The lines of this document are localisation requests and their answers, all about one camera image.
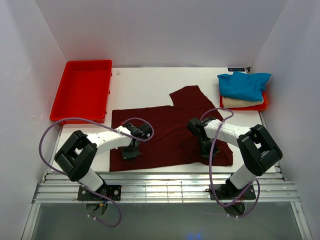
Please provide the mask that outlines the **maroon t shirt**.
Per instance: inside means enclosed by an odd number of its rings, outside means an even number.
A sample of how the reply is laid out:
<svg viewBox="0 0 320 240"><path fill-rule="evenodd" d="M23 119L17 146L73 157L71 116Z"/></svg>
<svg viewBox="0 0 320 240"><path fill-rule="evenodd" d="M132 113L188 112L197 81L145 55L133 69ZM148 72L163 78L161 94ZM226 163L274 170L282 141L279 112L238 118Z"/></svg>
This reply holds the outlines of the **maroon t shirt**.
<svg viewBox="0 0 320 240"><path fill-rule="evenodd" d="M154 128L153 138L139 147L140 155L126 160L120 149L113 149L109 155L110 172L152 169L159 167L201 163L209 161L201 154L198 139L187 129L192 118L200 118L215 106L201 92L197 85L185 86L170 93L173 105L157 107L117 109L112 111L111 126L119 127L125 120L134 126L148 121Z"/></svg>

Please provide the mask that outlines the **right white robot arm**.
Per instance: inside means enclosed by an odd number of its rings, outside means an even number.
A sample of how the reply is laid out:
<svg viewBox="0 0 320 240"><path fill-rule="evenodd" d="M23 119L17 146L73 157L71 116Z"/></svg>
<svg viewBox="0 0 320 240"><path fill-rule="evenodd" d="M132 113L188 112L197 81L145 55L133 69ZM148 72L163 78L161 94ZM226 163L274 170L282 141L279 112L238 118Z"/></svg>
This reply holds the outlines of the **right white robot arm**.
<svg viewBox="0 0 320 240"><path fill-rule="evenodd" d="M241 153L243 165L225 181L225 184L215 190L211 188L207 190L212 198L217 196L220 200L231 200L240 196L254 200L255 192L248 185L283 157L282 151L261 124L242 127L214 117L203 120L194 117L188 121L187 129L197 137L201 155L207 160L218 159L220 148L217 146L217 141L233 145Z"/></svg>

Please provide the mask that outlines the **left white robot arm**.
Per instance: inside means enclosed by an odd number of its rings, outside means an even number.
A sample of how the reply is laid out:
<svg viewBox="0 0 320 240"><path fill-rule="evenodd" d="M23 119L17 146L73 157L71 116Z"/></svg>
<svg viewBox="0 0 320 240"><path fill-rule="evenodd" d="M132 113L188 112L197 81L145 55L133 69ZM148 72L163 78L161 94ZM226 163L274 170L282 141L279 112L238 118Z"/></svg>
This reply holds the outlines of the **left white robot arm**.
<svg viewBox="0 0 320 240"><path fill-rule="evenodd" d="M88 193L100 200L106 195L107 184L92 168L94 158L113 149L121 149L124 160L140 155L140 142L153 137L154 129L147 123L139 127L125 122L113 130L85 134L74 131L54 156L54 161L72 182L78 182Z"/></svg>

